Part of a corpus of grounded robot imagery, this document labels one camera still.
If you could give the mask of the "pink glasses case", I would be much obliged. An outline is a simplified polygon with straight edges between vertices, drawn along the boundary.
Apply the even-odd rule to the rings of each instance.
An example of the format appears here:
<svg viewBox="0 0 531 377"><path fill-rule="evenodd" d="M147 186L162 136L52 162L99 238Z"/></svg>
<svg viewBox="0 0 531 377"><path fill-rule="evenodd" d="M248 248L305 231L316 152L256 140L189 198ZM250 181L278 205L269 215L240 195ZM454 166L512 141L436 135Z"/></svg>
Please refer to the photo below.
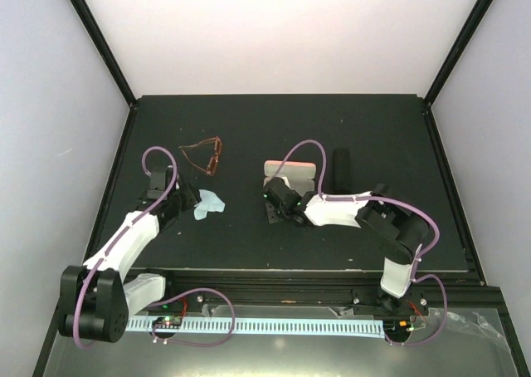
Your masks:
<svg viewBox="0 0 531 377"><path fill-rule="evenodd" d="M280 164L279 160L267 160L264 163L263 185L271 180ZM315 191L316 165L314 163L286 161L277 176L301 196Z"/></svg>

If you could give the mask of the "black glasses case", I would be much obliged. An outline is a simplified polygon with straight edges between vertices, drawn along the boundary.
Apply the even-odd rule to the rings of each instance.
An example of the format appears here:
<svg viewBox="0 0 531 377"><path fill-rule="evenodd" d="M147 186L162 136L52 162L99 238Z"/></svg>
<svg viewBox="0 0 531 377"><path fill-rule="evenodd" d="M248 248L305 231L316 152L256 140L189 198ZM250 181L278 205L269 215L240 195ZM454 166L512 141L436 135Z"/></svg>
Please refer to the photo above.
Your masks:
<svg viewBox="0 0 531 377"><path fill-rule="evenodd" d="M333 191L336 194L351 193L350 152L346 148L337 148L333 152Z"/></svg>

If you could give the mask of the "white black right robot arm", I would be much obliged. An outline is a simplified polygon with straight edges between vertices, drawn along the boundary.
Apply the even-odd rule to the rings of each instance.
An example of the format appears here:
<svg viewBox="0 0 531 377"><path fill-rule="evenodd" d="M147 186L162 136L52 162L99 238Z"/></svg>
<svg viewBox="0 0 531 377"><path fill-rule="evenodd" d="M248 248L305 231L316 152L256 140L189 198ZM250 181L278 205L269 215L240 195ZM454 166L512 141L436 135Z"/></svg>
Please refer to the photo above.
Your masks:
<svg viewBox="0 0 531 377"><path fill-rule="evenodd" d="M407 304L413 268L420 261L431 228L418 212L397 200L390 201L383 191L323 195L309 191L301 195L284 177L267 178L262 195L269 223L286 221L309 228L342 226L371 233L384 255L374 306L392 315Z"/></svg>

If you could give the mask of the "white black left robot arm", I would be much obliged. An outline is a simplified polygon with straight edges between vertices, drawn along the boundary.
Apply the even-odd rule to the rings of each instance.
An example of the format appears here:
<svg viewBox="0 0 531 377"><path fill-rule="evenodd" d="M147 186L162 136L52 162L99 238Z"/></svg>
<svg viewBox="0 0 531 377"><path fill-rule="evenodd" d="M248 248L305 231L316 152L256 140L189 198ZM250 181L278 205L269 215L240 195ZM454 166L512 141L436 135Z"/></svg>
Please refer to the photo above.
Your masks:
<svg viewBox="0 0 531 377"><path fill-rule="evenodd" d="M126 214L109 241L80 266L61 274L58 332L86 346L88 341L114 343L129 318L153 303L172 308L178 289L160 274L141 273L127 282L142 251L183 213L201 201L199 189L167 167L155 169L138 205Z"/></svg>

